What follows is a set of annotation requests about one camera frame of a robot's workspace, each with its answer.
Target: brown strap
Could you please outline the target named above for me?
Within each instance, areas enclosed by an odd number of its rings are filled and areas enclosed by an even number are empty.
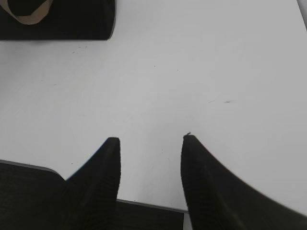
[[[8,0],[0,0],[0,6],[9,13],[13,18],[25,25],[33,25],[39,23],[49,13],[50,6],[53,0],[46,0],[29,16],[17,16],[10,10]]]

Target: white surface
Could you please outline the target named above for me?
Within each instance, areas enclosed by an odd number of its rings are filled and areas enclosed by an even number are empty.
[[[307,214],[306,54],[295,0],[118,1],[107,42],[0,42],[1,158],[67,178],[119,137],[118,198],[186,209],[192,132]]]
[[[184,214],[183,230],[193,230],[189,214]]]
[[[305,21],[305,25],[307,24],[307,0],[297,0],[298,6],[301,10],[302,16]]]

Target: black object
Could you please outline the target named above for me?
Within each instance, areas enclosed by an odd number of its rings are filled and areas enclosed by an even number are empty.
[[[110,230],[182,230],[184,214],[117,202]]]
[[[0,229],[108,229],[119,180],[118,138],[109,138],[67,181],[52,171],[0,163]]]
[[[181,177],[194,230],[306,230],[307,217],[269,199],[184,136]]]
[[[9,0],[9,6],[13,13],[23,16],[42,2]],[[41,22],[23,25],[0,7],[0,40],[107,40],[113,32],[115,8],[115,0],[54,0]]]

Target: white floor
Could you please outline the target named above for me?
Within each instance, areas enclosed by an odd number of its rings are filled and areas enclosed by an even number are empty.
[[[304,17],[305,25],[307,22],[307,0],[298,0],[300,10]],[[184,214],[184,223],[183,223],[183,230],[192,230],[192,223],[189,217],[189,214]]]
[[[107,42],[1,41],[0,54],[0,159],[68,178],[120,137],[118,198],[186,210],[180,152],[192,132],[307,214],[307,34],[295,0],[119,0]]]

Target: black fabric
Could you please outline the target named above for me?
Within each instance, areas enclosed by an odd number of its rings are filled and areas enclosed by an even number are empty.
[[[21,0],[10,1],[14,13],[24,15],[40,2],[32,0],[22,9]],[[115,0],[54,0],[49,14],[35,25],[19,23],[0,7],[0,40],[107,40],[113,32],[115,7]]]
[[[18,16],[31,15],[46,0],[8,0],[13,14]]]
[[[182,230],[184,214],[117,202],[110,230]]]
[[[184,136],[181,178],[194,230],[306,230],[307,217],[256,191],[195,136]]]
[[[59,188],[46,192],[39,199],[22,194],[25,200],[32,202],[22,208],[17,209],[16,206],[13,212],[0,221],[0,229],[108,229],[115,212],[119,180],[119,140],[109,138],[93,157]]]

